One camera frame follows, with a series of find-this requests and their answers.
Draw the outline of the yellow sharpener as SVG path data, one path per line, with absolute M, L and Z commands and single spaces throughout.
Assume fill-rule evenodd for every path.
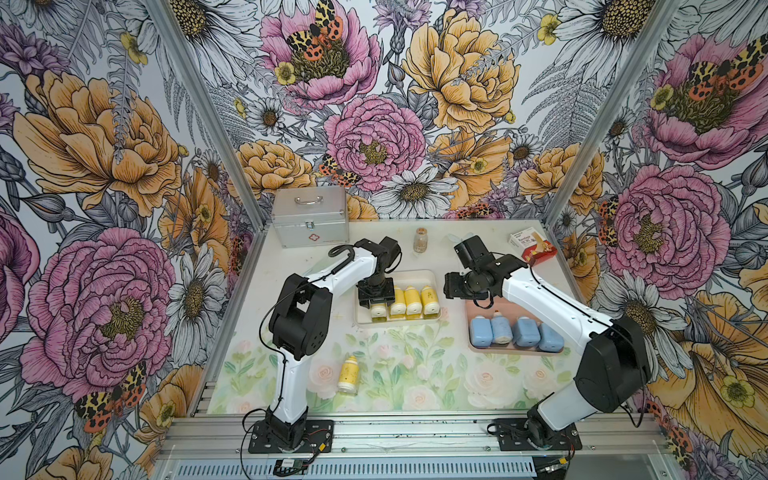
M 385 303 L 370 306 L 370 315 L 373 322 L 385 322 L 388 318 L 388 307 Z
M 406 316 L 419 318 L 423 312 L 421 293 L 413 286 L 408 286 L 404 291 L 406 304 Z
M 337 382 L 338 391 L 355 395 L 359 386 L 359 362 L 354 355 L 349 356 L 342 364 Z
M 425 318 L 436 318 L 439 316 L 441 307 L 438 301 L 436 290 L 425 285 L 421 290 L 422 314 Z
M 395 299 L 389 307 L 389 317 L 392 319 L 404 318 L 407 313 L 405 294 L 399 287 L 394 288 Z

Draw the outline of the white rectangular tray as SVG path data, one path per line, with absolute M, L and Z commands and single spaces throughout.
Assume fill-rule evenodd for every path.
M 422 269 L 422 270 L 395 272 L 392 274 L 391 278 L 394 281 L 394 287 L 399 287 L 400 289 L 403 290 L 403 292 L 406 290 L 408 286 L 413 286 L 416 289 L 418 289 L 421 293 L 421 290 L 425 285 L 430 285 L 436 290 L 436 293 L 437 293 L 436 287 L 438 286 L 438 284 L 437 284 L 436 276 L 430 270 Z M 441 311 L 439 316 L 436 318 L 425 318 L 422 314 L 419 318 L 407 317 L 405 315 L 404 318 L 392 319 L 389 317 L 390 306 L 388 306 L 387 320 L 385 322 L 373 322 L 370 315 L 370 309 L 357 305 L 355 307 L 355 321 L 357 325 L 361 327 L 419 325 L 419 324 L 426 324 L 429 322 L 437 322 L 438 320 L 444 319 L 446 316 L 446 310 L 441 306 L 439 296 L 438 296 L 438 301 L 441 307 Z

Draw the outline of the blue sharpener with white nozzle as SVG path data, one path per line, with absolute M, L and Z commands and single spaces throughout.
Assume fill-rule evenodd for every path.
M 492 343 L 495 345 L 508 345 L 514 335 L 510 320 L 500 311 L 495 311 L 490 319 L 492 330 Z

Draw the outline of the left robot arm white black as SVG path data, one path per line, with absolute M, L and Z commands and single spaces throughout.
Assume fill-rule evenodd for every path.
M 388 307 L 395 300 L 389 273 L 401 257 L 399 243 L 391 237 L 361 239 L 331 248 L 326 266 L 285 279 L 267 318 L 278 373 L 276 395 L 264 420 L 266 433 L 282 450 L 294 451 L 303 442 L 310 360 L 326 340 L 333 300 L 353 289 L 361 307 Z

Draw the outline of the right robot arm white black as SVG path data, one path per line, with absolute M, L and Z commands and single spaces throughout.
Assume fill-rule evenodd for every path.
M 489 251 L 477 235 L 454 251 L 465 271 L 445 275 L 448 299 L 517 304 L 572 342 L 580 356 L 573 380 L 529 409 L 525 431 L 533 447 L 552 448 L 572 424 L 615 411 L 648 383 L 652 369 L 644 333 L 631 318 L 613 319 L 576 301 L 522 259 Z

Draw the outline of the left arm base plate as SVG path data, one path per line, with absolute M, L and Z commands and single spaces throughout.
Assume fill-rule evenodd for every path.
M 295 425 L 257 421 L 247 440 L 249 454 L 314 453 L 329 451 L 335 422 L 310 419 Z

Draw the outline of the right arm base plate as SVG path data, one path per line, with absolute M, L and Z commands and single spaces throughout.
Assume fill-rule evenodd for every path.
M 488 424 L 486 432 L 497 439 L 501 451 L 574 452 L 582 449 L 574 425 L 554 431 L 532 418 L 497 418 Z

